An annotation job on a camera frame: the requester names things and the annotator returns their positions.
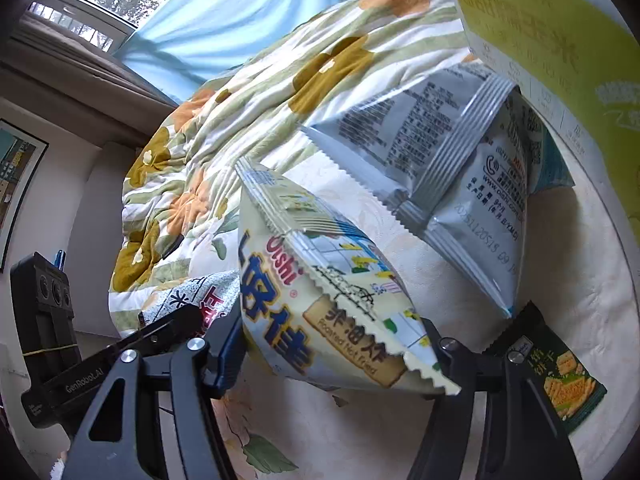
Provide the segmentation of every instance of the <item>framed picture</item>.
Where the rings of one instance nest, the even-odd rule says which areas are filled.
[[[9,238],[22,198],[48,147],[48,142],[0,119],[0,272],[4,272]]]

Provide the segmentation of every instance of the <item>green cracker package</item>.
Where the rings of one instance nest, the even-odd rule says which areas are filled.
[[[575,430],[607,393],[603,384],[591,377],[576,355],[546,325],[530,301],[484,353],[502,356],[511,350],[525,356],[567,433]]]

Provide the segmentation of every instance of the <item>screw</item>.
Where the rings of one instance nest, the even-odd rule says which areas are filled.
[[[453,339],[452,337],[443,337],[440,340],[440,348],[446,350],[447,352],[455,352],[460,346],[460,343],[457,339]]]
[[[136,357],[138,357],[138,352],[132,349],[125,350],[122,354],[120,354],[120,360],[123,363],[130,363],[135,360]]]
[[[507,359],[515,365],[520,365],[524,362],[524,355],[517,350],[511,350],[507,354]]]
[[[193,339],[189,339],[189,342],[187,343],[187,348],[189,350],[200,350],[205,344],[205,341],[203,338],[201,337],[194,337]]]

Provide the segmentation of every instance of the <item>white wall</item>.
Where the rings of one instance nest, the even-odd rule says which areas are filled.
[[[100,148],[0,98],[0,118],[49,143],[28,187],[9,240],[4,273],[0,274],[0,343],[8,348],[8,368],[2,373],[2,398],[18,446],[41,478],[49,478],[54,459],[68,449],[60,426],[36,430],[20,404],[30,383],[15,330],[9,270],[34,251],[52,259],[66,249],[84,183]]]

